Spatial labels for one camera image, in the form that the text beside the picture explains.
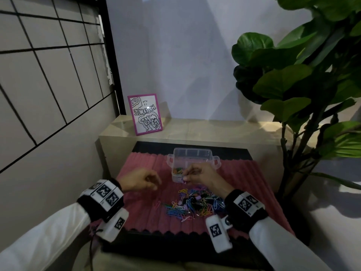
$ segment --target right hand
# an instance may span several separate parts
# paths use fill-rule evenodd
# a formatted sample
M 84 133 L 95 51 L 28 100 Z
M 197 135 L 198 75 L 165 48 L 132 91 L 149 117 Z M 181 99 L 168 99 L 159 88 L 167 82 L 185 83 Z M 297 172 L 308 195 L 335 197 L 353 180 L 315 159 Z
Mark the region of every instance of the right hand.
M 214 170 L 210 163 L 193 163 L 183 172 L 183 181 L 203 184 L 217 196 L 225 199 L 234 188 Z

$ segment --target clear plastic container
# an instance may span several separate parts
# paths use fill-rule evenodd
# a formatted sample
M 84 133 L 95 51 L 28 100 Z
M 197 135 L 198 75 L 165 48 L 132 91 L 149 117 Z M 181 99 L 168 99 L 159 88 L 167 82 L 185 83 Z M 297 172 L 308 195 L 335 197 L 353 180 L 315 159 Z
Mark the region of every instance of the clear plastic container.
M 212 155 L 210 149 L 175 148 L 173 154 L 168 154 L 167 164 L 172 168 L 173 182 L 183 182 L 181 174 L 174 174 L 174 168 L 186 169 L 192 163 L 210 162 L 214 169 L 221 167 L 218 156 Z

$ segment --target pile of paper clips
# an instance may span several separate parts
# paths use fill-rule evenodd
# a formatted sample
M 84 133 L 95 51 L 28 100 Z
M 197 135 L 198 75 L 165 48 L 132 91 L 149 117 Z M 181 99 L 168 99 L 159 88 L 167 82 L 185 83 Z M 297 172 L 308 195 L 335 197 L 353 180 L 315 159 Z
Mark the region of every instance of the pile of paper clips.
M 169 216 L 176 217 L 182 222 L 192 220 L 196 216 L 206 217 L 225 212 L 223 199 L 205 187 L 182 189 L 178 193 L 179 200 L 175 200 L 171 205 L 164 204 L 164 206 Z

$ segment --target picture frame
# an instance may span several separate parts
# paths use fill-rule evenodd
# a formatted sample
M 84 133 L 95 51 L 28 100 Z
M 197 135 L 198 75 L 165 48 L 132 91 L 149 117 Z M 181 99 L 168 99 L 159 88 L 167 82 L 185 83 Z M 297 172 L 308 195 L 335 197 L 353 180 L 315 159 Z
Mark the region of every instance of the picture frame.
M 128 102 L 137 136 L 163 130 L 157 94 L 130 95 Z

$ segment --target red ribbed foam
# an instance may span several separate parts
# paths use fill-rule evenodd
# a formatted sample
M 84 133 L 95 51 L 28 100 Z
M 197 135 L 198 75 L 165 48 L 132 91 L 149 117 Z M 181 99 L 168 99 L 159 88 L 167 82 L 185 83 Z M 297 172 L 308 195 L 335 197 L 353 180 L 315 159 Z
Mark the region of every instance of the red ribbed foam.
M 127 158 L 122 170 L 117 178 L 125 175 L 138 167 L 153 169 L 158 172 L 162 179 L 162 185 L 157 191 L 128 192 L 124 194 L 124 207 L 129 211 L 129 218 L 124 227 L 127 230 L 136 229 L 141 232 L 160 231 L 165 233 L 170 231 L 177 234 L 196 232 L 201 234 L 207 232 L 204 217 L 196 217 L 193 220 L 186 220 L 183 223 L 166 214 L 166 209 L 162 205 L 155 207 L 157 201 L 171 204 L 179 199 L 178 191 L 184 188 L 192 189 L 192 186 L 182 183 L 172 182 L 171 168 L 166 163 L 167 156 L 156 154 L 144 154 L 132 152 Z M 221 160 L 222 166 L 217 172 L 233 187 L 247 191 L 259 199 L 266 207 L 268 215 L 286 230 L 293 231 L 284 216 L 281 206 L 278 204 L 271 188 L 264 179 L 258 164 L 248 160 Z M 243 236 L 248 238 L 244 232 L 230 229 L 228 231 L 232 237 Z

